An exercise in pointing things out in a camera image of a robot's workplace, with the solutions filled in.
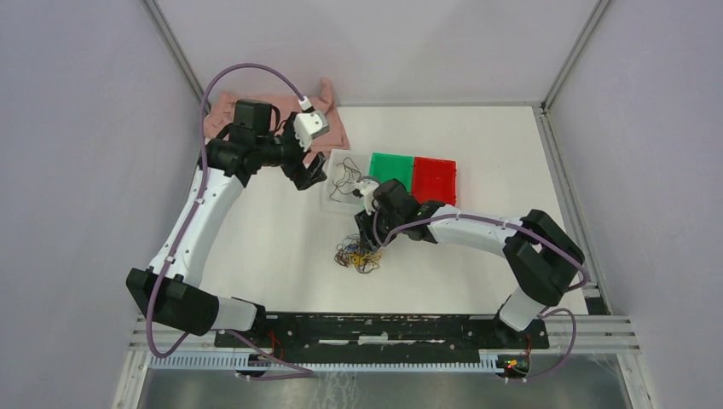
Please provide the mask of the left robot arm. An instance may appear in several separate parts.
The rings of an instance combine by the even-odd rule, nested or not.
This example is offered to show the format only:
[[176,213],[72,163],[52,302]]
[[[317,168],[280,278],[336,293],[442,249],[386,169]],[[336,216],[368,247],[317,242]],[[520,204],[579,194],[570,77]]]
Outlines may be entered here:
[[330,125],[309,100],[300,105],[300,112],[280,121],[279,109],[268,102],[236,101],[231,123],[205,144],[169,238],[147,268],[133,268],[127,276],[126,286],[145,318],[195,336],[232,329],[251,347],[266,340],[262,305],[213,295],[200,283],[226,215],[259,170],[281,169],[299,191],[326,180],[323,153],[310,164],[304,159]]

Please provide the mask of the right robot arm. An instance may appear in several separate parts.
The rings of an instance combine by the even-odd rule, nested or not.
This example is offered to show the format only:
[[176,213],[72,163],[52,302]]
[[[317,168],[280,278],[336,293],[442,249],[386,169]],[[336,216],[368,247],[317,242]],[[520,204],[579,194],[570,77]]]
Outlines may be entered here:
[[513,348],[544,311],[589,280],[585,257],[572,238],[544,211],[524,216],[466,213],[442,201],[420,203],[397,179],[362,176],[353,195],[363,209],[355,216],[360,247],[378,251],[399,236],[434,245],[460,245],[506,260],[517,287],[500,306],[494,340]]

